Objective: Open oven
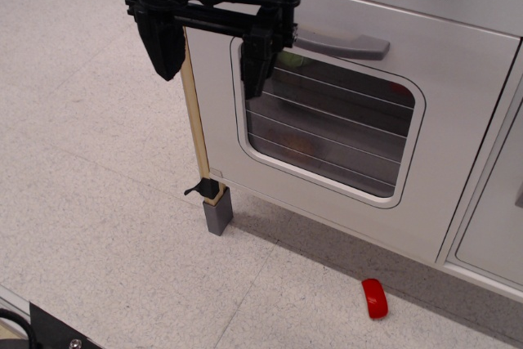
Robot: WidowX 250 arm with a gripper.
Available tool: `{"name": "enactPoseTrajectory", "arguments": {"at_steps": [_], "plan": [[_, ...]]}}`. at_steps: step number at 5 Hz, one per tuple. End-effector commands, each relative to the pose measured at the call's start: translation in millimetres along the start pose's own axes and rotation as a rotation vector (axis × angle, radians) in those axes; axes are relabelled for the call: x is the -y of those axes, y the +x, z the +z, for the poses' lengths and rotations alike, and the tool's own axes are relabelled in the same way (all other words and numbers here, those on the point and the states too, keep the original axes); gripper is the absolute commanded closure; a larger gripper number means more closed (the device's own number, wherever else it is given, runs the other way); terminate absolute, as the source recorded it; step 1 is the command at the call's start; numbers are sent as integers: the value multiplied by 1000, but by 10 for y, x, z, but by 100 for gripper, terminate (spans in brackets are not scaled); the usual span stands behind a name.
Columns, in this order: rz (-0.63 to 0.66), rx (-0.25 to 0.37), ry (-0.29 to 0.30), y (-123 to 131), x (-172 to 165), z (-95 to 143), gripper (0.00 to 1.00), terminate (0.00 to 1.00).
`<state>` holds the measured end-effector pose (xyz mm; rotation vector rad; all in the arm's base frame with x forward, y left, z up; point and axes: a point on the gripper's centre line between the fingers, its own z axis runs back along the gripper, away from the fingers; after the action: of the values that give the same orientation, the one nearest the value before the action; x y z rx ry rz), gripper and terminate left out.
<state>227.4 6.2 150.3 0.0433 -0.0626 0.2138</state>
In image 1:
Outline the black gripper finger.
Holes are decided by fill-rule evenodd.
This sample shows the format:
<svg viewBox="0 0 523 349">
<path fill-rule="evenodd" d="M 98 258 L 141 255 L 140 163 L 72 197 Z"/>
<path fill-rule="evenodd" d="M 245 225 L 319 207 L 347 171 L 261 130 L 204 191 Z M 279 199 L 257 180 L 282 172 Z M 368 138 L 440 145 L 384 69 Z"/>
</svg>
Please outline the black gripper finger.
<svg viewBox="0 0 523 349">
<path fill-rule="evenodd" d="M 277 55 L 282 51 L 280 34 L 251 32 L 245 34 L 240 47 L 240 77 L 244 98 L 259 97 L 265 81 L 271 77 Z"/>
<path fill-rule="evenodd" d="M 168 13 L 135 11 L 139 35 L 156 73 L 172 80 L 185 61 L 183 27 Z"/>
</svg>

